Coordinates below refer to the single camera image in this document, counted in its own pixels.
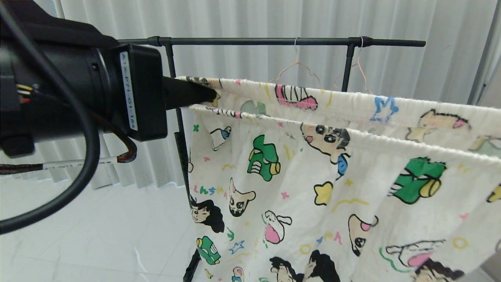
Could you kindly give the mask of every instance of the glossy tile floor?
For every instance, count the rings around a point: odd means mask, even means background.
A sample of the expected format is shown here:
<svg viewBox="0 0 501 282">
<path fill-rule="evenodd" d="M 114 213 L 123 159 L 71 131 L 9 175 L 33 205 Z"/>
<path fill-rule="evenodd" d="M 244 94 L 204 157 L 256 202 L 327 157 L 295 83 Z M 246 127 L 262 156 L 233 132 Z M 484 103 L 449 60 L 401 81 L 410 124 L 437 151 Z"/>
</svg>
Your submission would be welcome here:
<svg viewBox="0 0 501 282">
<path fill-rule="evenodd" d="M 0 179 L 1 218 L 69 184 Z M 185 190 L 174 184 L 86 189 L 55 215 L 0 237 L 0 281 L 181 282 L 195 250 L 193 227 Z M 199 268 L 193 282 L 206 280 Z M 493 282 L 481 270 L 461 281 Z"/>
</svg>

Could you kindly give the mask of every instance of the wire hanger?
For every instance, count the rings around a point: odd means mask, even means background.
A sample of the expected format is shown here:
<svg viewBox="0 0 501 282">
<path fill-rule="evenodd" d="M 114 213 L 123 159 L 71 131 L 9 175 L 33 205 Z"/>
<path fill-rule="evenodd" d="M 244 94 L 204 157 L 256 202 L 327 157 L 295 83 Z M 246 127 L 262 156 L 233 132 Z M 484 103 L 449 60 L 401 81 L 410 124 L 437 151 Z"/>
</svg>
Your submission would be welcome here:
<svg viewBox="0 0 501 282">
<path fill-rule="evenodd" d="M 364 90 L 365 91 L 369 91 L 369 93 L 372 94 L 372 91 L 370 89 L 367 89 L 367 78 L 365 77 L 365 73 L 362 70 L 362 66 L 360 65 L 360 52 L 362 51 L 362 48 L 364 47 L 364 38 L 361 36 L 360 39 L 362 39 L 362 45 L 360 45 L 360 49 L 358 50 L 357 62 L 355 64 L 351 65 L 351 68 L 353 68 L 354 66 L 358 65 L 358 69 L 360 70 L 360 73 L 362 74 L 362 77 L 364 78 Z M 338 79 L 339 79 L 339 77 L 341 75 L 343 75 L 343 73 L 339 74 L 336 77 L 336 79 L 334 80 L 334 87 L 336 89 L 339 89 L 339 87 L 336 85 L 336 83 L 338 82 Z"/>
<path fill-rule="evenodd" d="M 309 67 L 307 67 L 305 64 L 301 63 L 299 61 L 299 50 L 298 50 L 298 46 L 296 45 L 296 42 L 298 40 L 299 37 L 296 37 L 296 39 L 294 40 L 294 48 L 296 49 L 296 61 L 288 66 L 287 68 L 283 69 L 280 73 L 279 73 L 279 76 L 276 78 L 276 79 L 272 79 L 270 80 L 268 83 L 271 83 L 272 81 L 277 81 L 280 80 L 280 77 L 282 76 L 282 74 L 287 71 L 288 69 L 292 68 L 293 66 L 295 65 L 300 65 L 300 66 L 303 66 L 305 67 L 309 72 L 310 72 L 310 76 L 315 76 L 317 78 L 317 81 L 318 81 L 318 88 L 320 89 L 320 78 L 318 78 L 318 75 L 314 72 L 311 71 L 311 69 Z"/>
</svg>

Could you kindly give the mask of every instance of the cable label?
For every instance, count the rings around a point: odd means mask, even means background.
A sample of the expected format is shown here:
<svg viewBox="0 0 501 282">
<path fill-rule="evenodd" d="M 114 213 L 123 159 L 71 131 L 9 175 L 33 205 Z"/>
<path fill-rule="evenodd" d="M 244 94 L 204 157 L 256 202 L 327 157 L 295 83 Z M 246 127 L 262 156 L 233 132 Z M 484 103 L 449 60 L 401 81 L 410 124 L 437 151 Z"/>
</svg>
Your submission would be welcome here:
<svg viewBox="0 0 501 282">
<path fill-rule="evenodd" d="M 134 93 L 132 92 L 132 81 L 129 69 L 129 54 L 127 51 L 120 53 L 120 66 L 122 67 L 122 79 L 124 82 L 125 103 L 129 114 L 129 127 L 138 130 L 136 119 L 136 108 L 134 106 Z"/>
</svg>

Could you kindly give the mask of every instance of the patterned cloth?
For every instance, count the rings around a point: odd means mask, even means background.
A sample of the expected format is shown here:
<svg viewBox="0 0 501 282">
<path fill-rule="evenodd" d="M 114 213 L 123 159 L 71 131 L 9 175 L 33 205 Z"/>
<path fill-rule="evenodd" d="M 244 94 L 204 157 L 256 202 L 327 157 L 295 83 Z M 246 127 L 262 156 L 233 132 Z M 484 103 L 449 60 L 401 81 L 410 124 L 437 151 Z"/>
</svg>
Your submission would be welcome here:
<svg viewBox="0 0 501 282">
<path fill-rule="evenodd" d="M 190 107 L 208 280 L 455 281 L 499 250 L 501 110 L 181 79 L 218 92 Z"/>
</svg>

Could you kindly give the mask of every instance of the curtain fold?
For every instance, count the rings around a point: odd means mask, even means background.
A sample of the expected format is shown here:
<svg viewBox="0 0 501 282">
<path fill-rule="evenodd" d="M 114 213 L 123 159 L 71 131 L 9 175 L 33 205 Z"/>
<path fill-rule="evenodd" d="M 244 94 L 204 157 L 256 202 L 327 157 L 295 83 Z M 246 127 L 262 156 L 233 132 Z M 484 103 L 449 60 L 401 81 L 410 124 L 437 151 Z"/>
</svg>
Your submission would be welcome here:
<svg viewBox="0 0 501 282">
<path fill-rule="evenodd" d="M 372 46 L 357 49 L 367 83 L 353 68 L 348 91 L 385 96 L 467 103 L 492 24 L 496 0 L 388 1 L 143 1 L 53 0 L 58 17 L 93 24 L 117 39 L 171 37 L 350 37 L 426 40 L 424 48 Z M 342 84 L 346 47 L 298 47 L 302 67 L 293 67 L 282 84 L 337 90 Z M 165 50 L 159 48 L 168 76 Z M 246 78 L 270 81 L 292 64 L 292 46 L 174 46 L 177 75 Z M 191 113 L 185 114 L 187 136 Z M 169 181 L 182 184 L 173 133 L 175 114 L 168 113 L 167 139 L 138 144 L 130 164 L 100 167 L 91 185 L 114 183 L 139 187 Z M 105 135 L 102 156 L 122 153 L 117 138 Z M 81 138 L 37 145 L 35 156 L 19 159 L 55 161 L 83 157 Z M 50 171 L 37 177 L 72 179 L 73 171 Z"/>
</svg>

